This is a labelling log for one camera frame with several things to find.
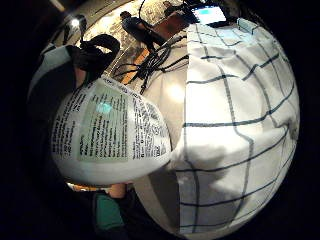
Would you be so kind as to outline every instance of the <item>black cable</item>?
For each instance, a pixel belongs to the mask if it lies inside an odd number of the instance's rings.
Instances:
[[[147,27],[146,24],[144,23],[144,20],[141,18],[141,9],[142,9],[142,6],[143,6],[143,4],[144,4],[145,1],[146,1],[146,0],[143,0],[142,3],[141,3],[141,5],[140,5],[140,8],[139,8],[139,19],[140,19],[142,25],[145,27],[145,29],[148,30],[148,27]]]
[[[178,62],[180,62],[184,59],[188,59],[189,56],[185,55],[182,58],[174,61],[173,63],[171,63],[165,67],[160,68],[160,66],[168,59],[168,57],[171,53],[171,46],[173,44],[181,41],[185,37],[186,36],[179,36],[176,38],[169,39],[161,47],[156,49],[154,52],[150,53],[140,65],[137,65],[137,64],[121,64],[121,65],[119,65],[117,67],[117,69],[119,69],[121,66],[125,66],[125,65],[135,66],[135,67],[137,67],[137,69],[119,73],[119,74],[115,75],[114,77],[121,76],[123,74],[130,73],[130,72],[136,72],[136,74],[132,77],[132,79],[127,84],[132,83],[136,78],[139,77],[141,80],[143,80],[143,83],[141,85],[141,92],[140,92],[140,94],[142,94],[144,92],[144,90],[146,89],[149,77],[153,74],[153,72],[155,72],[155,71],[166,72],[166,70],[168,68],[174,66]]]
[[[124,67],[124,66],[139,67],[138,64],[134,64],[134,63],[124,63],[124,64],[120,64],[118,67],[116,67],[116,68],[113,70],[113,75],[114,75],[121,67]]]
[[[163,73],[167,72],[166,70],[174,65],[176,65],[178,62],[181,62],[184,59],[189,59],[189,55],[184,55],[183,57],[179,58],[178,60],[174,61],[173,63],[169,64],[168,66],[158,68],[157,70],[162,71]]]

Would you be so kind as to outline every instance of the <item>dark background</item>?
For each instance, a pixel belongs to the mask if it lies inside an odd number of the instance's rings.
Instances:
[[[71,11],[83,1],[61,1]],[[301,128],[291,168],[271,202],[225,239],[316,239],[318,227],[319,35],[312,2],[243,0],[269,25],[296,76]],[[28,170],[25,103],[39,52],[64,18],[49,1],[1,1],[0,238],[94,239],[89,212],[68,189],[37,182]]]

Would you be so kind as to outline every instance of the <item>teal object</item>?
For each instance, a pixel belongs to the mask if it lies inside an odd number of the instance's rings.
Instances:
[[[208,9],[203,9],[200,11],[200,14],[209,14],[209,10]]]
[[[108,114],[111,111],[112,107],[108,103],[99,103],[97,105],[97,112],[101,114]]]
[[[118,204],[105,194],[95,196],[95,225],[98,231],[124,226]]]

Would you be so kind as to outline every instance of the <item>checkered fabric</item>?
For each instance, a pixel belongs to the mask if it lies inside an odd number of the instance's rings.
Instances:
[[[269,32],[238,19],[216,29],[192,24],[187,40],[184,124],[171,159],[182,234],[255,216],[283,181],[299,132],[294,75]]]

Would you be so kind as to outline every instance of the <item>product label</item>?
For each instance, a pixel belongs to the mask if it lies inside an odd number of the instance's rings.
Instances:
[[[157,108],[122,84],[102,78],[68,96],[55,117],[55,159],[87,163],[127,162],[170,151]]]

